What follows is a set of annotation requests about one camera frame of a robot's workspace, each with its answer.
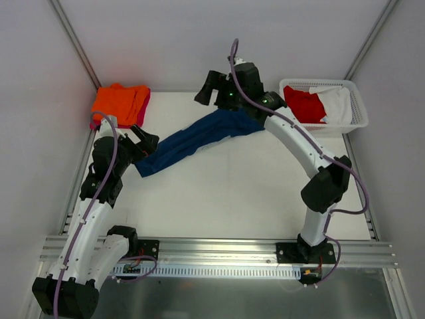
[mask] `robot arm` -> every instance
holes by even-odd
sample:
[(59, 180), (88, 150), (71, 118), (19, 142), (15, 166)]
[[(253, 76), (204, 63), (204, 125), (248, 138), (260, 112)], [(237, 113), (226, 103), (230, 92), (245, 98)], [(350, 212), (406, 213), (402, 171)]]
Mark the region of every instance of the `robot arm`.
[[(235, 111), (242, 108), (247, 115), (279, 139), (297, 158), (304, 168), (309, 183), (302, 189), (301, 198), (307, 206), (305, 223), (297, 238), (297, 249), (285, 252), (294, 262), (308, 263), (321, 254), (327, 239), (325, 232), (330, 220), (330, 211), (335, 208), (348, 188), (349, 172), (323, 156), (329, 156), (351, 167), (347, 156), (335, 157), (298, 122), (285, 101), (276, 92), (264, 92), (258, 69), (251, 62), (235, 57), (234, 73), (242, 91), (266, 112), (249, 103), (237, 88), (232, 74), (209, 71), (207, 80), (195, 101), (209, 105), (213, 90), (218, 90), (214, 105), (218, 108)], [(276, 114), (284, 115), (288, 123)], [(311, 144), (313, 142), (321, 154)]]
[[(112, 161), (114, 148), (112, 129), (106, 120), (102, 121), (100, 138), (94, 142), (93, 163), (81, 187), (81, 202), (68, 240), (46, 278), (38, 277), (33, 284), (34, 296), (45, 314), (53, 313), (54, 292), (60, 273), (63, 271), (58, 296), (59, 316), (89, 319), (96, 309), (99, 290), (111, 269), (122, 257), (132, 257), (137, 254), (135, 229), (114, 226), (108, 231), (100, 250), (92, 256), (100, 229), (112, 213), (122, 189), (121, 176), (131, 163), (142, 160), (153, 153), (157, 147), (159, 140), (157, 136), (150, 135), (137, 126), (132, 126), (131, 130), (141, 141), (134, 144), (127, 134), (116, 130), (118, 150), (112, 172), (93, 202), (89, 214), (83, 219)], [(83, 226), (78, 236), (74, 236), (81, 224)], [(71, 244), (73, 248), (65, 267), (64, 258)]]

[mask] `gray wall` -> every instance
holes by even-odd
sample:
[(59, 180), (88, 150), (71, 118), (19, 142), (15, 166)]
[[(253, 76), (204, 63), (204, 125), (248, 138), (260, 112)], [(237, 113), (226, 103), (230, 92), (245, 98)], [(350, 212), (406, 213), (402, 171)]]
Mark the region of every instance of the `gray wall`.
[(343, 78), (387, 0), (62, 0), (104, 85), (197, 90), (239, 55), (283, 78)]
[(402, 1), (354, 78), (370, 124), (351, 134), (382, 238), (425, 313), (425, 1)]
[(25, 304), (58, 230), (95, 90), (46, 0), (0, 4), (0, 317)]

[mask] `white table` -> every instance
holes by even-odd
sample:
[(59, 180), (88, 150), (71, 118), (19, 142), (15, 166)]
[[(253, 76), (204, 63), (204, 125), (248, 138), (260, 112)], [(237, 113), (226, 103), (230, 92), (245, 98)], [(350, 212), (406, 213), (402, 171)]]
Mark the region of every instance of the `white table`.
[[(193, 102), (194, 95), (153, 93), (143, 129), (163, 140), (216, 110)], [(342, 136), (319, 141), (337, 156), (346, 154)], [(268, 132), (230, 139), (143, 179), (132, 165), (122, 180), (124, 187), (101, 235), (113, 225), (128, 225), (146, 237), (294, 239), (304, 222), (300, 191), (308, 178)], [(339, 207), (361, 208), (353, 178)], [(370, 239), (363, 215), (335, 214), (328, 234)]]

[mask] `white cloth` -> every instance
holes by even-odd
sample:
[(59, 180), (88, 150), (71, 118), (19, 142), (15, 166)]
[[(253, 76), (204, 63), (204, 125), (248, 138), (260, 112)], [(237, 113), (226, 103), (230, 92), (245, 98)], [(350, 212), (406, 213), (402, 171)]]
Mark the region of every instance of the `white cloth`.
[(312, 86), (310, 94), (317, 93), (320, 102), (325, 108), (328, 124), (350, 124), (353, 119), (351, 113), (350, 90), (342, 86)]

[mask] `white basket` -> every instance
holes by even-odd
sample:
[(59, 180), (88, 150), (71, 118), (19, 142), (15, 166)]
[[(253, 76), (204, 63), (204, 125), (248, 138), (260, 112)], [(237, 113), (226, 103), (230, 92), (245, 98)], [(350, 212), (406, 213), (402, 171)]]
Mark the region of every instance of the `white basket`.
[(342, 86), (350, 90), (351, 111), (353, 119), (349, 125), (341, 124), (302, 124), (307, 130), (314, 135), (339, 136), (355, 130), (356, 128), (364, 128), (369, 123), (365, 105), (357, 90), (356, 84), (348, 80), (320, 80), (320, 79), (304, 79), (304, 78), (287, 78), (279, 83), (280, 96), (285, 99), (284, 87), (289, 85), (294, 90), (308, 92), (312, 86)]

